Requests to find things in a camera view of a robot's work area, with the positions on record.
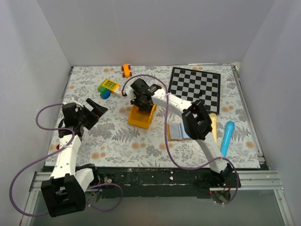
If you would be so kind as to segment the tan leather card holder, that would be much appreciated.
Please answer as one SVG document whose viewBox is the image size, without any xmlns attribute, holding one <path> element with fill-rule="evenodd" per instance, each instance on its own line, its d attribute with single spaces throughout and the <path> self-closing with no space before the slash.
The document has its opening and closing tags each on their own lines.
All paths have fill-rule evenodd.
<svg viewBox="0 0 301 226">
<path fill-rule="evenodd" d="M 184 124 L 181 123 L 168 123 L 166 126 L 168 141 L 182 141 L 191 140 L 184 130 Z"/>
</svg>

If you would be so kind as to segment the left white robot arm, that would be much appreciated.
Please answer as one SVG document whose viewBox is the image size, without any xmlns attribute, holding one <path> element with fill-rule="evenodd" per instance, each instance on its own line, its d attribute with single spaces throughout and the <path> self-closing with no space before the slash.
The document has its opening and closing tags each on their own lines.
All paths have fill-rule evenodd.
<svg viewBox="0 0 301 226">
<path fill-rule="evenodd" d="M 85 191 L 88 187 L 96 188 L 100 183 L 94 164 L 76 167 L 84 130 L 92 129 L 108 110 L 90 98 L 86 102 L 91 109 L 76 101 L 62 106 L 63 118 L 58 126 L 61 151 L 49 179 L 41 184 L 51 217 L 83 211 L 86 205 Z"/>
</svg>

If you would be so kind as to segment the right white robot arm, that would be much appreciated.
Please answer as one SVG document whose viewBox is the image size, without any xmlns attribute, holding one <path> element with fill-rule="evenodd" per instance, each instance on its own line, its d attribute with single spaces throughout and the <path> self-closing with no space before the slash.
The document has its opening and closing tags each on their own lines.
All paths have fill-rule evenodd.
<svg viewBox="0 0 301 226">
<path fill-rule="evenodd" d="M 184 124 L 184 131 L 199 144 L 209 162 L 213 183 L 218 187 L 226 186 L 229 183 L 233 168 L 222 157 L 214 140 L 211 118 L 201 100 L 191 102 L 180 99 L 157 84 L 149 86 L 140 78 L 130 86 L 124 87 L 122 94 L 130 97 L 131 104 L 142 111 L 149 111 L 152 105 L 157 105 L 180 116 Z"/>
</svg>

